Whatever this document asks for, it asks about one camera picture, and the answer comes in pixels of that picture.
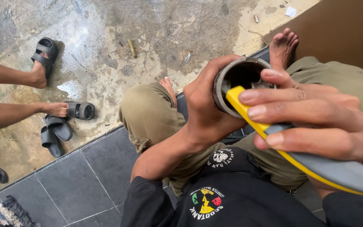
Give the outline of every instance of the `bare foot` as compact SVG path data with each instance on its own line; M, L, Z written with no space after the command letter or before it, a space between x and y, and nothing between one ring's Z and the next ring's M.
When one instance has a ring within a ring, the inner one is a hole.
M48 58L48 54L42 52L41 56ZM46 68L38 61L34 61L32 73L32 87L34 88L45 88L47 85L46 80Z
M167 90L167 92L169 92L170 96L172 97L174 104L174 108L178 108L178 103L176 100L176 95L175 92L173 91L172 88L172 83L170 82L169 77L165 76L164 79L159 81L159 84L161 84L162 86L164 86L164 88Z
M284 33L274 36L270 44L270 65L278 71L285 71L288 68L288 61L291 57L292 49L298 44L298 36L286 28Z
M68 103L39 103L41 113L46 113L56 117L66 117L68 115Z

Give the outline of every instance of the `brown wall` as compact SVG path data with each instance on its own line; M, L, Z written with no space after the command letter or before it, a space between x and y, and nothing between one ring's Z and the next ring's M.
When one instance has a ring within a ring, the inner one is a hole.
M363 69L363 1L322 0L285 25L264 36L290 28L299 36L296 59L315 56L320 62L339 61Z

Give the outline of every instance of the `olive green pants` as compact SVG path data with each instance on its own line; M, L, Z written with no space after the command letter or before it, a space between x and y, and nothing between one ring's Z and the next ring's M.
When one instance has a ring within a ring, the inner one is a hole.
M339 62L319 63L314 57L305 57L292 64L287 72L303 84L323 84L340 92L357 96L363 111L363 70ZM123 97L119 112L120 121L129 132L129 139L138 153L174 135L184 126L185 120L174 108L169 93L159 83L139 84L131 87ZM233 146L250 152L257 163L271 174L271 181L284 190L292 190L307 180L305 173L290 164L273 149L259 150L254 146L254 133ZM197 174L208 157L229 145L216 143L208 149L185 158L166 178L175 194L190 177Z

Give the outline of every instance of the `wet floor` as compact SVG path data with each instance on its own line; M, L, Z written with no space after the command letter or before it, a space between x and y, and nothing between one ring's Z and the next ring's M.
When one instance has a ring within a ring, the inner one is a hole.
M95 119L69 122L74 136L62 144L70 152L120 125L118 106L129 87L169 76L180 92L208 60L263 47L262 36L291 19L284 15L288 6L298 15L317 2L0 0L0 64L30 71L44 36L60 49L47 88L0 84L0 103L93 103ZM0 130L0 167L10 183L54 160L41 147L42 118L36 114Z

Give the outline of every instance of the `yellow tool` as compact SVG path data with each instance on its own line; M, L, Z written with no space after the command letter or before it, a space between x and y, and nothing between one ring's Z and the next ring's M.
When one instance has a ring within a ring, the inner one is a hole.
M260 124L247 116L249 106L239 102L238 96L245 89L234 87L226 92L226 99L235 110L256 130L260 136L294 128L292 123ZM284 152L277 150L286 160L307 175L337 189L363 195L363 164L356 161L332 160L309 153Z

